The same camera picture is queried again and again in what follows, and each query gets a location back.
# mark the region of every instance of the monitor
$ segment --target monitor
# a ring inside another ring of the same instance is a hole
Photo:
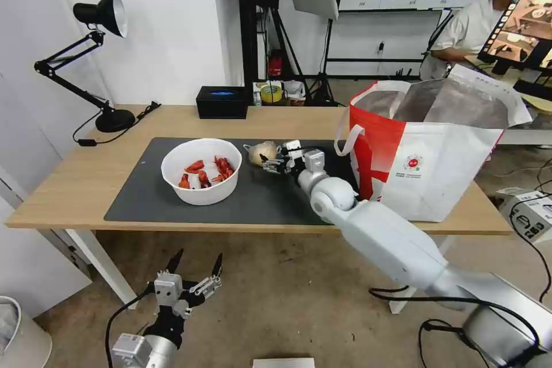
[[[478,58],[496,60],[495,74],[509,67],[552,72],[552,0],[512,0]]]

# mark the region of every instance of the white container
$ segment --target white container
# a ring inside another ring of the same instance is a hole
[[[188,190],[178,186],[186,168],[197,160],[212,162],[215,156],[225,157],[230,162],[234,173],[229,178],[205,189]],[[241,166],[242,153],[232,143],[215,138],[201,138],[173,148],[161,162],[161,174],[182,201],[193,205],[209,205],[218,203],[232,194]]]
[[[0,355],[0,368],[43,368],[52,352],[52,337],[23,313],[16,300],[0,296],[0,303],[13,304],[18,319],[13,338]]]

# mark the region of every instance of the shopping bag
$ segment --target shopping bag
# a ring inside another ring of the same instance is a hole
[[[343,148],[338,139],[349,119]],[[350,154],[366,200],[407,220],[443,221],[504,129],[531,121],[518,92],[456,65],[447,79],[375,82],[338,125],[335,151]]]

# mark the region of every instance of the black desk lamp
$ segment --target black desk lamp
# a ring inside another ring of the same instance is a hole
[[[34,64],[34,69],[39,74],[52,79],[57,84],[69,89],[71,92],[79,95],[81,98],[100,108],[102,113],[98,118],[96,118],[96,128],[98,128],[98,131],[124,131],[125,129],[132,127],[135,123],[135,117],[132,112],[125,109],[112,108],[109,105],[109,101],[103,101],[95,95],[82,90],[81,88],[73,85],[71,82],[58,76],[56,73],[58,69],[61,69],[65,65],[79,59],[81,56],[84,56],[104,44],[103,36],[105,33],[98,28],[98,25],[102,25],[114,35],[121,37],[127,36],[127,17],[125,15],[122,2],[121,0],[100,0],[97,5],[77,3],[73,6],[73,14],[78,21],[86,24],[91,32],[58,53],[44,60],[39,60]],[[86,42],[87,40],[92,40],[95,44],[90,46],[88,49],[77,53],[76,55],[62,56],[64,53]]]

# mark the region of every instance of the person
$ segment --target person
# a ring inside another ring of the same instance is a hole
[[[430,47],[420,67],[422,80],[442,79],[448,64],[469,67],[467,55],[477,55],[512,0],[477,0],[460,10]]]

